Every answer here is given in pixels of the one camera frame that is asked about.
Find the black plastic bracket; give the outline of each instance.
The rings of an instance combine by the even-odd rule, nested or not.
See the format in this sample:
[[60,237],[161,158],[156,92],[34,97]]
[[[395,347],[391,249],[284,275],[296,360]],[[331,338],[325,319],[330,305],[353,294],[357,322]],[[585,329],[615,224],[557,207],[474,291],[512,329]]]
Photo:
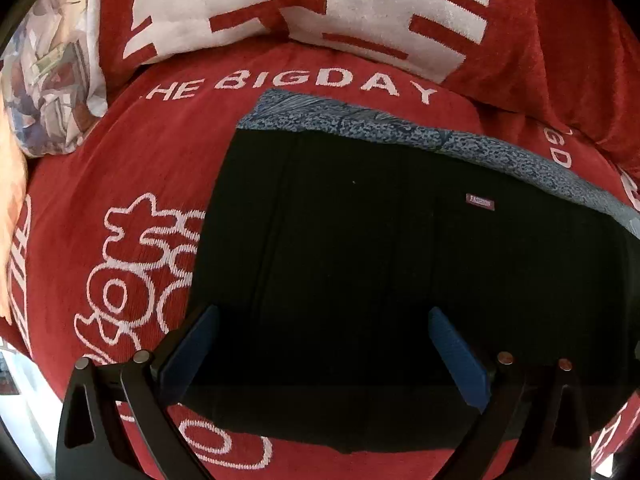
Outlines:
[[123,364],[95,367],[81,358],[66,392],[56,450],[60,480],[142,480],[116,401],[128,402],[158,468],[167,480],[212,480],[164,408],[180,399],[218,334],[218,309],[195,309],[171,331],[158,354],[142,350]]
[[[488,470],[527,386],[517,362],[498,363],[486,411],[434,480],[479,480]],[[500,480],[588,480],[588,424],[575,371],[561,365],[536,384],[529,416]]]

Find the red fabric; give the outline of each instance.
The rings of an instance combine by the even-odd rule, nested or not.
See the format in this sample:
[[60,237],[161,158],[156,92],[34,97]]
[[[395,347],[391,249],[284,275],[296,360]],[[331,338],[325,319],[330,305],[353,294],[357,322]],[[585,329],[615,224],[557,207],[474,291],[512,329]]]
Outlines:
[[632,395],[618,414],[601,431],[591,436],[591,463],[597,468],[617,452],[640,426],[640,396]]
[[[324,82],[322,68],[344,71],[333,70],[327,82],[336,84],[347,72],[353,81],[318,84]],[[239,83],[228,76],[238,70],[250,76],[235,89]],[[24,311],[33,359],[59,396],[80,356],[121,362],[136,349],[153,349],[166,330],[179,325],[202,218],[236,123],[274,80],[299,80],[295,74],[282,75],[289,70],[302,71],[302,80],[308,75],[306,81],[282,87],[291,91],[384,110],[428,126],[517,142],[524,136],[532,150],[548,158],[549,147],[560,146],[572,154],[576,170],[598,168],[591,175],[594,182],[621,200],[626,197],[615,168],[577,132],[548,132],[556,142],[565,140],[551,144],[533,120],[476,108],[389,66],[269,39],[174,57],[136,79],[75,153],[46,156],[33,171]],[[268,77],[253,88],[263,72]],[[382,88],[362,89],[372,81]],[[412,82],[436,90],[429,104]],[[216,88],[225,85],[231,88]],[[324,447],[226,434],[180,406],[170,412],[219,480],[425,480],[450,454],[341,455]],[[127,416],[125,406],[122,414]],[[125,427],[145,470],[160,478],[135,425],[129,420]],[[504,467],[512,449],[513,443],[505,444],[490,477]]]
[[[171,0],[168,5],[189,9],[184,22],[184,27],[189,27],[188,20],[196,20],[207,1]],[[640,93],[640,44],[610,0],[488,0],[487,5],[478,0],[447,0],[486,20],[479,40],[469,39],[473,33],[467,31],[465,36],[426,18],[438,12],[434,10],[436,4],[428,6],[432,0],[418,0],[417,4],[415,0],[256,0],[260,1],[258,4],[254,0],[227,1],[233,2],[229,12],[205,11],[210,13],[211,31],[231,30],[230,27],[257,20],[255,26],[267,32],[291,34],[313,43],[330,41],[335,48],[357,48],[364,56],[384,53],[386,62],[400,66],[410,60],[407,53],[412,41],[433,38],[466,56],[462,65],[446,77],[444,88],[522,113],[563,132],[568,127],[580,130],[613,162],[632,177],[640,178],[640,109],[636,105]],[[112,91],[160,49],[159,43],[151,42],[124,56],[127,42],[154,25],[149,15],[132,27],[133,2],[102,0],[100,63]],[[357,24],[341,21],[341,9],[346,15],[350,5],[360,4],[367,13],[366,19],[363,15]],[[308,9],[314,16],[328,16],[334,7],[338,11],[333,22],[326,22],[327,30],[305,36],[296,35],[296,27],[306,30],[304,22],[293,27],[287,21],[292,20],[288,12],[297,7]],[[380,39],[379,34],[384,36],[386,29],[392,30],[396,22],[405,19],[404,14],[394,14],[396,7],[408,12],[410,19],[403,26],[413,34],[405,39],[393,34]],[[446,19],[445,11],[443,16],[441,22]],[[210,44],[229,41],[234,41],[232,35],[212,39]],[[168,47],[168,51],[171,54],[201,47],[202,44],[185,39],[184,44]]]
[[[16,232],[14,234],[13,243],[17,254],[23,257],[26,256],[27,247],[21,243],[18,233],[25,234],[29,232],[30,219],[31,205],[26,201],[20,211],[20,216],[18,217],[18,221],[15,226]],[[24,268],[22,268],[22,264],[19,260],[20,258],[16,259],[15,255],[12,254],[10,261],[7,263],[8,272],[6,275],[10,294],[9,304],[14,308],[14,310],[12,311],[11,325],[9,325],[3,317],[0,318],[0,337],[14,346],[14,348],[21,354],[30,356],[31,353],[24,342],[25,338],[23,338],[20,333],[20,327],[28,327],[28,318],[26,316],[26,298],[24,295],[24,289],[22,287],[22,283],[17,279],[17,277],[24,276]]]

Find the metal screw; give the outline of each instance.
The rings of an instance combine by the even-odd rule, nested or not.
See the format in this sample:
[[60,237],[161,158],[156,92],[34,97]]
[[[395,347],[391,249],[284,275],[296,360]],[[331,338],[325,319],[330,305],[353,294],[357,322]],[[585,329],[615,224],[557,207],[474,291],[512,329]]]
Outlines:
[[76,370],[84,370],[89,365],[88,357],[81,357],[76,361]]
[[574,368],[574,365],[572,364],[572,362],[569,361],[569,359],[564,359],[564,358],[558,361],[558,366],[560,367],[561,370],[564,370],[565,372],[570,372]]
[[500,352],[498,354],[498,362],[503,365],[512,365],[515,359],[509,352]]
[[134,355],[133,355],[133,362],[138,363],[139,365],[146,363],[147,361],[149,361],[149,358],[151,357],[151,352],[149,352],[149,350],[138,350]]

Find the blue pad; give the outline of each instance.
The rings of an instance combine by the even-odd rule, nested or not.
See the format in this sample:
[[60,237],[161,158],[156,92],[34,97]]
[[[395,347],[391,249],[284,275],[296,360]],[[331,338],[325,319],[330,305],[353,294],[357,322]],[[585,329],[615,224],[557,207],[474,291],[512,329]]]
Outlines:
[[484,412],[491,398],[487,370],[437,307],[429,312],[429,337],[465,402]]

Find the white lettering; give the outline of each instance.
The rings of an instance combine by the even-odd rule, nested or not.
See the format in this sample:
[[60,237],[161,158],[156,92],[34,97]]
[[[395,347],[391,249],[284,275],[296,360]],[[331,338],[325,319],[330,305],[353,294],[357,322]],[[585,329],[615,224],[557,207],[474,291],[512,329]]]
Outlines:
[[[571,167],[571,155],[563,150],[558,150],[557,148],[549,148],[551,150],[551,157],[554,161],[556,161],[560,166],[564,166],[565,168]],[[558,155],[564,156],[566,160],[560,160]]]
[[[340,81],[329,82],[329,77],[331,72],[339,72],[342,77]],[[342,86],[347,86],[353,81],[353,74],[348,70],[343,68],[321,68],[318,70],[318,78],[316,79],[316,85],[320,86],[335,86],[340,88]]]
[[479,205],[491,205],[491,202],[489,200],[480,198],[479,196],[471,197],[471,201]]
[[151,92],[146,95],[147,99],[151,99],[155,94],[164,94],[163,101],[168,101],[171,98],[171,94],[174,92],[175,87],[178,86],[178,83],[171,83],[171,86],[167,90],[163,90],[160,88],[160,85],[156,86]]
[[[318,14],[303,7],[286,7],[281,10],[289,26],[290,38],[345,50],[385,64],[400,67],[435,83],[441,83],[465,60],[465,56],[450,46],[428,36],[409,30],[413,16],[421,16],[443,27],[453,30],[475,43],[484,37],[486,21],[448,0],[386,0],[384,12],[376,12],[372,0],[327,0],[326,12]],[[489,0],[476,0],[488,5]],[[354,36],[372,40],[363,31],[375,30],[376,43],[393,47],[406,54],[401,60],[383,52],[370,50],[366,46],[355,46],[328,40],[325,33],[343,34],[345,30],[358,31]]]
[[433,88],[427,88],[426,90],[424,88],[422,88],[420,85],[418,85],[417,82],[415,81],[411,81],[411,84],[414,85],[420,92],[420,95],[422,96],[422,102],[426,105],[429,104],[429,96],[431,94],[435,94],[438,91],[434,90]]
[[560,146],[564,146],[564,138],[558,132],[551,128],[545,128],[543,131],[545,133],[546,140],[552,144],[560,144]]
[[[291,74],[292,77],[287,81],[283,81],[283,77]],[[286,72],[279,73],[273,78],[274,86],[287,86],[287,85],[299,85],[300,83],[306,83],[309,81],[309,70],[287,70]]]
[[264,84],[264,81],[267,79],[268,75],[269,72],[260,72],[260,75],[255,80],[254,88],[260,88]]
[[400,95],[398,93],[398,90],[396,90],[396,86],[394,85],[393,81],[391,81],[391,78],[387,74],[382,74],[380,72],[376,72],[366,83],[364,83],[364,85],[360,87],[361,90],[367,91],[371,90],[372,88],[382,88],[383,90],[389,92],[390,95]]
[[[209,19],[228,11],[209,9],[207,1],[133,0],[132,28],[139,27],[148,18],[150,25],[142,28],[129,40],[124,49],[123,59],[148,44],[153,44],[158,56],[162,57],[184,52],[186,46],[188,50],[197,50],[231,44],[249,36],[268,32],[257,18],[213,32]],[[239,4],[234,10],[247,5],[251,3]]]
[[200,88],[200,85],[189,86],[195,85],[196,83],[204,83],[204,79],[196,79],[195,81],[187,81],[186,83],[182,83],[180,86],[178,86],[178,89],[174,94],[174,100],[193,97],[195,94],[188,94],[187,92],[195,92],[198,88]]
[[220,81],[218,81],[215,88],[217,88],[218,90],[220,90],[221,88],[230,88],[233,90],[237,90],[239,88],[242,88],[246,84],[246,79],[250,75],[251,72],[249,72],[248,70],[236,70],[231,75],[223,77]]

